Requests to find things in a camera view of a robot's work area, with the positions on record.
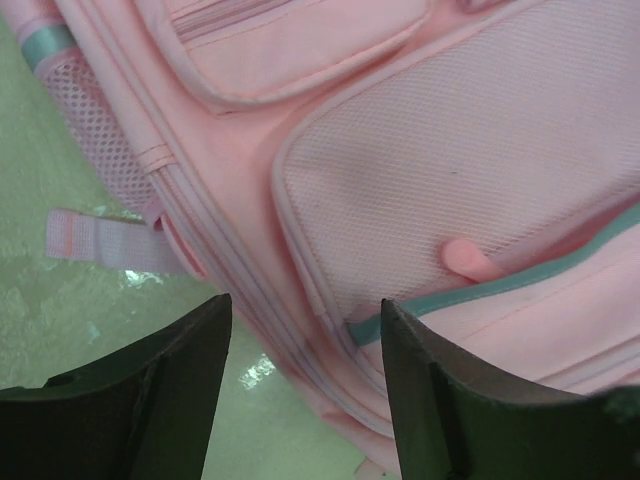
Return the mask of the pink student backpack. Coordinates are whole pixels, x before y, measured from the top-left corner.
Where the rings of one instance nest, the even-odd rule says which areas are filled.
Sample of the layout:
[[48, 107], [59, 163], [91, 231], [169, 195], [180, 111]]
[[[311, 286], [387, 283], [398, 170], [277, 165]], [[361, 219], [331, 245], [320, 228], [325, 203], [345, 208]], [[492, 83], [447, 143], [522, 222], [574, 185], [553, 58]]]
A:
[[390, 461], [379, 304], [578, 394], [639, 380], [635, 1], [5, 1], [137, 223], [53, 257], [232, 295], [313, 408]]

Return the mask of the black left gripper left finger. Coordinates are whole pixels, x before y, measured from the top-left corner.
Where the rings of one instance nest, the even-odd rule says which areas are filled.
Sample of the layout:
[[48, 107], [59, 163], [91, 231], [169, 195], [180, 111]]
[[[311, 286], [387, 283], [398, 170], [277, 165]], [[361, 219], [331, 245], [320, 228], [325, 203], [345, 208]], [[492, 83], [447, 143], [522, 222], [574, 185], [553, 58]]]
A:
[[223, 294], [41, 388], [2, 390], [2, 478], [201, 478], [231, 332]]

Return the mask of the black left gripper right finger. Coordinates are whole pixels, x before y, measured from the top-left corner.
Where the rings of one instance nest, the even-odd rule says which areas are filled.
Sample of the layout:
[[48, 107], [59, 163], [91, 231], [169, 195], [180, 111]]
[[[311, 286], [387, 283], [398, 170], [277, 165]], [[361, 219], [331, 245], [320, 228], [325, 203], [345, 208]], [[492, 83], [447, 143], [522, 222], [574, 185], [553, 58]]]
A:
[[525, 380], [394, 300], [381, 346], [402, 478], [638, 478], [638, 387], [583, 396]]

